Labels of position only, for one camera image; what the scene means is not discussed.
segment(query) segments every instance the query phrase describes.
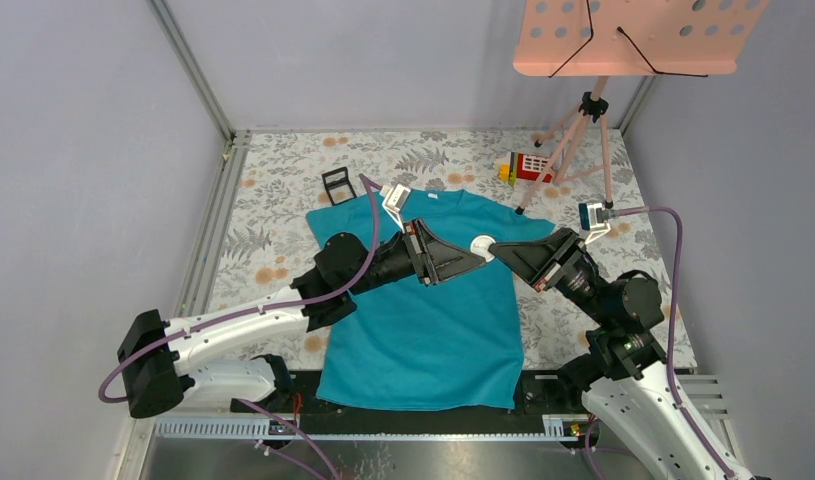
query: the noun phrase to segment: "cable connector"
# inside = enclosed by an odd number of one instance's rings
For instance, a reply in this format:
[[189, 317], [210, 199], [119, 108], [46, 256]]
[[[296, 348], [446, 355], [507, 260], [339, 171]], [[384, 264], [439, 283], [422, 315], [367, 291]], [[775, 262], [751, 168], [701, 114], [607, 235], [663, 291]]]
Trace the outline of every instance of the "cable connector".
[[613, 218], [613, 211], [604, 208], [603, 203], [579, 203], [578, 213], [581, 217], [581, 229], [588, 232], [584, 240], [585, 245], [593, 243], [610, 232], [610, 224], [607, 223], [607, 220]]
[[591, 116], [593, 123], [595, 123], [599, 117], [607, 113], [607, 107], [609, 105], [605, 99], [599, 98], [598, 100], [593, 100], [592, 92], [585, 92], [583, 98], [581, 98], [581, 106], [578, 107], [578, 111]]
[[381, 187], [383, 209], [402, 233], [404, 232], [404, 221], [401, 219], [401, 209], [404, 207], [404, 204], [407, 203], [407, 198], [412, 191], [413, 189], [400, 183], [394, 187], [389, 185]]

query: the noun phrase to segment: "teal t-shirt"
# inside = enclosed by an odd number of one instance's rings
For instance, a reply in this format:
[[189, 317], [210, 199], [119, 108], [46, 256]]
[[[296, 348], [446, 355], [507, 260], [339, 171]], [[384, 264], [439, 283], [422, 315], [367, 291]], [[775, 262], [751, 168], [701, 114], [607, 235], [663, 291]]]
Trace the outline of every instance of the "teal t-shirt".
[[[384, 242], [398, 228], [376, 196]], [[423, 219], [434, 235], [465, 249], [478, 235], [529, 241], [554, 228], [464, 190], [413, 190], [401, 215]], [[307, 223], [319, 246], [339, 232], [353, 233], [367, 248], [371, 242], [365, 196], [312, 211]], [[524, 355], [512, 275], [494, 260], [440, 285], [408, 277], [354, 296], [357, 311], [331, 331], [319, 398], [379, 410], [513, 408]]]

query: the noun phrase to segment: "tripod leg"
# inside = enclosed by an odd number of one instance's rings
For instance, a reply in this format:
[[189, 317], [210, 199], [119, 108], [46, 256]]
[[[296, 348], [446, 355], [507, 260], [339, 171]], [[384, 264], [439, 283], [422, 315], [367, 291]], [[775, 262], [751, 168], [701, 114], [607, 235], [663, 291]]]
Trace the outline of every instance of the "tripod leg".
[[534, 142], [534, 146], [539, 148], [539, 147], [542, 146], [543, 143], [545, 143], [546, 140], [550, 140], [550, 139], [554, 138], [554, 132], [556, 132], [556, 131], [560, 130], [561, 128], [563, 128], [563, 125], [566, 125], [566, 122], [568, 122], [569, 119], [571, 119], [576, 113], [578, 113], [579, 108], [581, 108], [580, 103], [575, 105], [575, 107], [572, 108], [572, 110], [569, 110], [569, 113], [567, 113], [566, 116], [563, 117], [563, 120], [560, 120], [559, 123], [557, 123], [553, 127], [551, 127], [551, 130], [549, 130], [549, 131], [545, 132], [543, 135], [541, 135], [540, 138], [538, 138]]
[[578, 149], [578, 145], [581, 144], [581, 139], [584, 138], [584, 133], [587, 131], [587, 120], [590, 119], [590, 116], [584, 115], [581, 117], [581, 119], [582, 121], [577, 125], [575, 136], [572, 138], [572, 142], [569, 144], [569, 148], [566, 150], [566, 155], [563, 157], [563, 163], [560, 165], [560, 170], [557, 171], [557, 175], [551, 182], [555, 185], [563, 183], [567, 180], [566, 171], [569, 170], [569, 165], [571, 165], [572, 160], [575, 159], [575, 151]]
[[557, 158], [560, 157], [560, 153], [563, 152], [563, 147], [569, 143], [571, 140], [572, 135], [578, 131], [578, 126], [584, 124], [584, 128], [586, 128], [585, 124], [585, 116], [579, 115], [578, 118], [572, 122], [572, 126], [569, 127], [569, 130], [566, 132], [566, 135], [563, 135], [563, 139], [560, 140], [560, 144], [557, 146], [557, 149], [554, 150], [554, 153], [551, 154], [551, 158], [548, 159], [546, 162], [545, 167], [540, 172], [537, 179], [531, 184], [530, 188], [528, 188], [528, 193], [525, 194], [525, 197], [522, 199], [522, 202], [519, 203], [519, 207], [516, 209], [516, 213], [521, 215], [525, 211], [525, 207], [531, 202], [534, 194], [539, 190], [540, 186], [542, 185], [542, 181], [545, 179], [545, 176], [548, 174], [548, 171], [551, 170], [551, 167], [554, 166], [554, 162], [557, 161]]
[[604, 162], [604, 206], [613, 208], [613, 178], [610, 176], [610, 143], [607, 138], [607, 116], [602, 115], [601, 123], [601, 157]]

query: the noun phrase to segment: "t-shirt sleeve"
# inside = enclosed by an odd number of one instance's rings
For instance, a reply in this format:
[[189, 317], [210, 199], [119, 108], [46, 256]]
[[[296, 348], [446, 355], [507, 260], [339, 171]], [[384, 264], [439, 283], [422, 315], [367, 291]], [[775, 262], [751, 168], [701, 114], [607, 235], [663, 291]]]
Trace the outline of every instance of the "t-shirt sleeve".
[[316, 237], [319, 248], [324, 248], [325, 242], [334, 234], [346, 231], [348, 222], [351, 220], [352, 204], [355, 200], [307, 213], [307, 225], [313, 231], [313, 236]]
[[530, 242], [551, 235], [554, 224], [548, 220], [517, 215], [512, 208], [504, 213], [502, 242]]

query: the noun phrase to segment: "red toy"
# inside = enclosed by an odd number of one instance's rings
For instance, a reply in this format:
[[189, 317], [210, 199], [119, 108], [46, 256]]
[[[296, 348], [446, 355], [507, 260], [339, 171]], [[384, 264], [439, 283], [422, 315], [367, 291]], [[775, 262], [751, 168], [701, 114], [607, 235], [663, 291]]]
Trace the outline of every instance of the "red toy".
[[[536, 180], [549, 158], [532, 153], [510, 152], [510, 164], [498, 168], [498, 178], [513, 186], [517, 179]], [[551, 171], [543, 183], [551, 183]]]

